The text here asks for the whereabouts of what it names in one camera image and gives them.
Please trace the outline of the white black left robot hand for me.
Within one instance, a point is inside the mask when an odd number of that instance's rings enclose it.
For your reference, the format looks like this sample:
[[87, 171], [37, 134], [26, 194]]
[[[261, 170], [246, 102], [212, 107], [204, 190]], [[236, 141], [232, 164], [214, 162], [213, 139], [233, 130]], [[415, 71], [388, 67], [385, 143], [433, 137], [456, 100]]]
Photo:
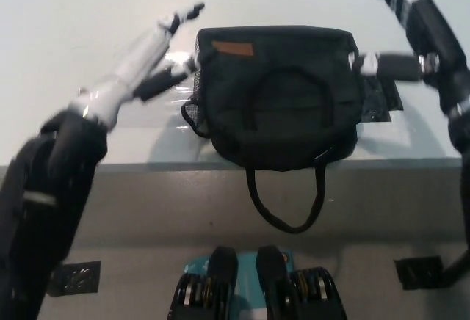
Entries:
[[94, 87], [81, 91], [70, 102], [68, 110], [99, 124], [109, 133], [117, 124], [123, 104], [136, 98], [149, 101], [189, 78], [211, 54], [203, 58], [198, 53], [190, 54], [183, 62], [170, 62], [158, 72], [155, 69], [165, 59], [178, 28], [196, 19], [204, 7], [205, 4], [198, 3], [159, 19], [130, 45], [110, 73]]

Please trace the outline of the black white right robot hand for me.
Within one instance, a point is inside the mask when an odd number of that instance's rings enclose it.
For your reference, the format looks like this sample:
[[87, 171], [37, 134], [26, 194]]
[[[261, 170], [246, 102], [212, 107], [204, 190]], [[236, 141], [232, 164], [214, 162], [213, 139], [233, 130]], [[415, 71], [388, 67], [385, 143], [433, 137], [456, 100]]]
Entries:
[[466, 55], [433, 0], [384, 0], [419, 59], [422, 80], [437, 89], [449, 121], [469, 113]]

